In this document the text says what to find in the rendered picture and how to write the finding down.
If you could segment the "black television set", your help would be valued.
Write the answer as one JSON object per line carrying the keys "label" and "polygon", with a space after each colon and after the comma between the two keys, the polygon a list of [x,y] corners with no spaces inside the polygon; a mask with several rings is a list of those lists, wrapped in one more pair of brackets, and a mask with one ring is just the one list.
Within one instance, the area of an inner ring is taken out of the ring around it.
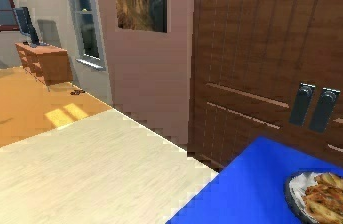
{"label": "black television set", "polygon": [[37,46],[46,46],[39,40],[36,29],[32,24],[32,20],[27,7],[20,7],[13,9],[17,24],[19,26],[19,31],[22,35],[27,36],[31,39],[30,46],[35,48]]}

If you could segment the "brown wooden double door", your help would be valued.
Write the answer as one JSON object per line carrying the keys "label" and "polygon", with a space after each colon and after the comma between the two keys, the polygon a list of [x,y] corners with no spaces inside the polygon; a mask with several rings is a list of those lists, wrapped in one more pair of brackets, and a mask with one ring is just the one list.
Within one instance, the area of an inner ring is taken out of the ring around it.
{"label": "brown wooden double door", "polygon": [[[296,126],[300,83],[315,91]],[[318,133],[323,88],[340,95]],[[195,0],[188,153],[220,171],[260,136],[343,167],[343,0]]]}

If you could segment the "framed brown picture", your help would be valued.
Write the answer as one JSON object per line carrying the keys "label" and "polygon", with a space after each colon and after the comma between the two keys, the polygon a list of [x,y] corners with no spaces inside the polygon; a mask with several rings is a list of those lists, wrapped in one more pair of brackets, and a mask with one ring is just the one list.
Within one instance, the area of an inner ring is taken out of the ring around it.
{"label": "framed brown picture", "polygon": [[167,32],[167,0],[116,0],[118,27]]}

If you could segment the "blue table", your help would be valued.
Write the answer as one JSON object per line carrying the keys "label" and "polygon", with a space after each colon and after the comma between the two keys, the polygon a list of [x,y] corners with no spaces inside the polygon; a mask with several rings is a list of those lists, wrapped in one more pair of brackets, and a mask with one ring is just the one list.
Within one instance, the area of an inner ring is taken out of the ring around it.
{"label": "blue table", "polygon": [[254,140],[166,224],[301,224],[284,195],[299,171],[343,168],[265,137]]}

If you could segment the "grey framed window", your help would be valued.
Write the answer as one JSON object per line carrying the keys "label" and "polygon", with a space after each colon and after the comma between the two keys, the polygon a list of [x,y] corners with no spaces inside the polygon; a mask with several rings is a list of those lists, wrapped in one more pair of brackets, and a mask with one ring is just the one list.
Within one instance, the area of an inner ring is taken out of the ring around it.
{"label": "grey framed window", "polygon": [[77,62],[105,71],[96,0],[69,0],[76,32],[79,57]]}

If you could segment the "orange wooden chest of drawers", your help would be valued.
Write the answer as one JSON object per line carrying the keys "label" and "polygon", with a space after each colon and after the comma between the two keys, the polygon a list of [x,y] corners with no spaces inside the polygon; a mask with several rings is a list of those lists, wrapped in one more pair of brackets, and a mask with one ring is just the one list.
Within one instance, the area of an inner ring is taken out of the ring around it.
{"label": "orange wooden chest of drawers", "polygon": [[15,44],[23,69],[46,86],[73,80],[66,50],[52,45]]}

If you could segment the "grey plate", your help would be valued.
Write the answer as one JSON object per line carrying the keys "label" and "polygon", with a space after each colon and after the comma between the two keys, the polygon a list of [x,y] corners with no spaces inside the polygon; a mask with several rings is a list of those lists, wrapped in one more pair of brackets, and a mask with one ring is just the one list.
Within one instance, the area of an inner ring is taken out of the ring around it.
{"label": "grey plate", "polygon": [[314,177],[323,173],[310,171],[298,172],[289,177],[285,182],[284,193],[286,202],[291,211],[302,224],[318,224],[316,220],[306,213],[305,204],[302,197],[305,195],[305,190],[309,186],[316,184]]}

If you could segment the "orange cooked food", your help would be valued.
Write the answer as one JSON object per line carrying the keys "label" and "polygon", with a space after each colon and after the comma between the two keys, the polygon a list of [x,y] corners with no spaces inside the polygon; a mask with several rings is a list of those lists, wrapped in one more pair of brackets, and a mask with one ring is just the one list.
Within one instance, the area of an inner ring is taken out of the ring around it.
{"label": "orange cooked food", "polygon": [[323,173],[314,181],[302,197],[306,213],[318,224],[343,224],[343,177]]}

